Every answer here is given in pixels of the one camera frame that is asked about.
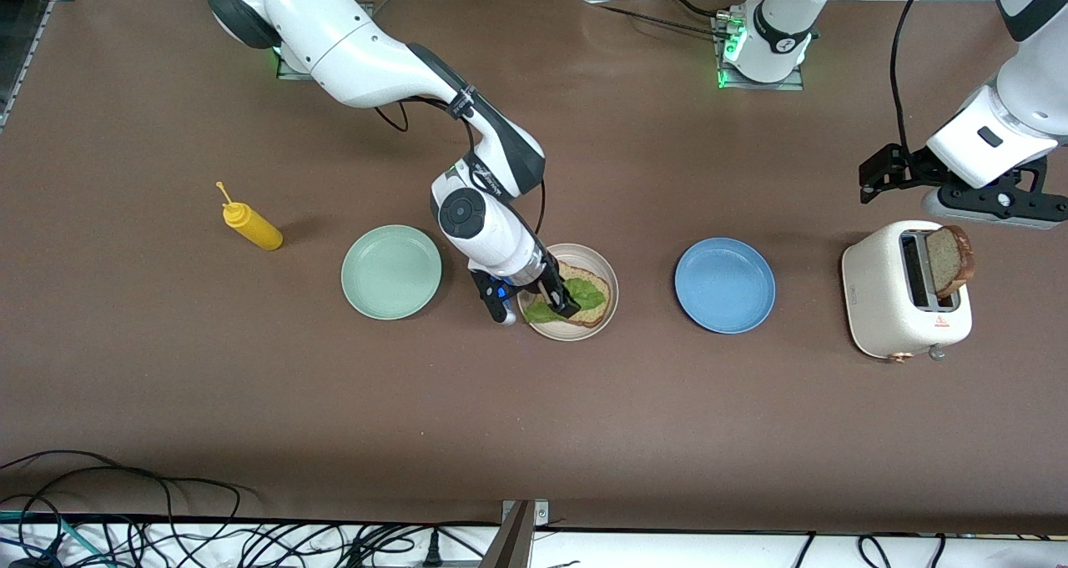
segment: beige plate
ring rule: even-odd
[[[556,256],[556,259],[564,264],[590,270],[594,274],[604,279],[604,282],[608,283],[608,290],[611,291],[610,299],[608,299],[608,314],[604,315],[601,324],[592,329],[567,322],[531,325],[531,328],[553,341],[582,341],[583,338],[590,338],[595,333],[599,333],[604,326],[608,326],[612,315],[615,314],[615,306],[619,302],[619,283],[615,280],[615,272],[598,252],[587,248],[587,246],[559,243],[549,246],[549,253],[552,253],[552,255]],[[535,296],[530,294],[530,291],[520,291],[518,296],[519,312],[525,312],[527,306],[534,302],[534,298]]]

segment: brown table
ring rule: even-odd
[[[628,6],[700,25],[672,1]],[[485,520],[538,496],[571,525],[1064,532],[1068,228],[969,227],[975,328],[942,364],[888,366],[849,338],[842,251],[923,216],[920,191],[858,203],[858,162],[895,136],[899,10],[831,2],[804,93],[766,93],[717,90],[703,36],[578,0],[386,4],[387,32],[545,146],[545,240],[614,265],[610,328],[565,345],[493,325],[435,228],[458,124],[411,108],[400,135],[276,81],[205,0],[57,5],[0,138],[3,457],[78,447],[234,480],[260,489],[249,516]],[[913,145],[1012,50],[992,5],[916,6]],[[229,231],[216,180],[286,244]],[[445,262],[407,320],[341,294],[348,246],[381,223],[427,231]],[[774,312],[742,336],[693,325],[672,291],[680,253],[712,236],[775,272]],[[68,508],[162,510],[128,479],[67,489]],[[195,493],[179,511],[225,507]]]

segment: plate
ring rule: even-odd
[[[595,333],[599,333],[604,326],[608,326],[609,320],[615,314],[616,306],[619,304],[619,283],[615,280],[615,271],[612,270],[612,266],[607,259],[598,252],[587,248],[587,246],[557,243],[549,246],[547,249],[549,249],[549,253],[552,253],[556,259],[564,264],[572,265],[575,268],[583,268],[583,270],[588,270],[604,279],[604,282],[608,283],[608,290],[611,291],[610,299],[608,299],[608,314],[604,315],[603,320],[599,325],[592,329],[567,322],[546,322],[544,325],[530,326],[538,333],[541,333],[541,335],[553,341],[568,342],[590,338]],[[527,311],[527,306],[530,306],[534,302],[535,297],[531,291],[520,291],[517,296],[520,314]]]
[[[743,333],[771,314],[775,279],[751,246],[735,238],[706,238],[678,261],[675,295],[694,322],[712,332]]]
[[[437,246],[412,226],[378,226],[351,246],[341,265],[341,288],[356,311],[376,320],[411,316],[441,284]]]

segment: bottle nozzle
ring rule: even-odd
[[[226,204],[233,204],[234,200],[230,199],[230,193],[226,192],[226,188],[223,187],[222,183],[216,183],[215,185],[216,185],[216,187],[218,187],[220,189],[220,191],[222,191],[222,196],[226,198]]]

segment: sandwich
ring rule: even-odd
[[[601,324],[608,316],[609,299],[611,299],[608,282],[590,270],[576,268],[563,262],[560,263],[560,278],[564,279],[564,287],[581,310],[570,318],[564,318],[549,309],[544,296],[537,295],[523,312],[527,322],[540,325],[561,321],[584,326],[587,329]]]

